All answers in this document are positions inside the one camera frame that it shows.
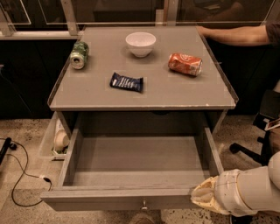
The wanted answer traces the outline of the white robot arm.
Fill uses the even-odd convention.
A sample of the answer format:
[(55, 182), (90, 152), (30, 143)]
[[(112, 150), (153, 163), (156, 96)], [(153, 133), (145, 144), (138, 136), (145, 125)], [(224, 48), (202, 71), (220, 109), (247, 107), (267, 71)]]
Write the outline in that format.
[(280, 213), (280, 152), (265, 166), (224, 171), (196, 186), (191, 202), (218, 214), (242, 217)]

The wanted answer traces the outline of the person's bare forearm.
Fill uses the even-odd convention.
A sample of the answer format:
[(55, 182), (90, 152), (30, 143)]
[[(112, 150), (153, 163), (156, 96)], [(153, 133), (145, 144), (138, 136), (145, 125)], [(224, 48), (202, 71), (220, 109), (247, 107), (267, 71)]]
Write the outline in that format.
[(259, 26), (243, 26), (232, 29), (210, 29), (197, 27), (207, 39), (230, 46), (280, 46), (280, 24), (271, 23)]

